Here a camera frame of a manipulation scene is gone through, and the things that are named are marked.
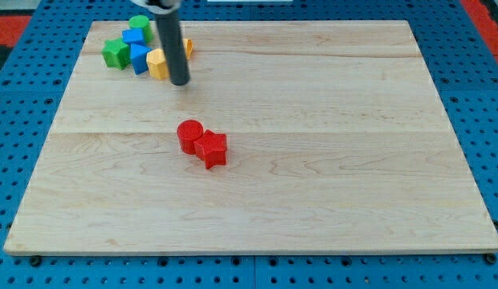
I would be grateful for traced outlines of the white round tool mount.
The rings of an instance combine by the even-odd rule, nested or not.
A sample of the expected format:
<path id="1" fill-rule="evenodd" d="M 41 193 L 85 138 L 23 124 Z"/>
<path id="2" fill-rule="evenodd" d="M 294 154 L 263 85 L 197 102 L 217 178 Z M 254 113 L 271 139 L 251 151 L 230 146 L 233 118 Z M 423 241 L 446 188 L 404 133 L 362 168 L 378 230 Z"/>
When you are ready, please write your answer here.
<path id="1" fill-rule="evenodd" d="M 131 2 L 152 14 L 170 14 L 178 10 L 182 4 L 182 0 L 131 0 Z"/>

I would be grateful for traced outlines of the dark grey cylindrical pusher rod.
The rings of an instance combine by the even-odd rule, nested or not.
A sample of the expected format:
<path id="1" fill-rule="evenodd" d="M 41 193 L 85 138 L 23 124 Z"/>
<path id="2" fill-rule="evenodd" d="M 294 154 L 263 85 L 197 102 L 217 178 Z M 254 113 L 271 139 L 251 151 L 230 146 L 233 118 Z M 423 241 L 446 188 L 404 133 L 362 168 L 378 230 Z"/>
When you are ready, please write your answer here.
<path id="1" fill-rule="evenodd" d="M 155 14 L 161 47 L 164 51 L 170 82 L 175 86 L 184 86 L 190 81 L 190 71 L 182 39 L 178 12 Z"/>

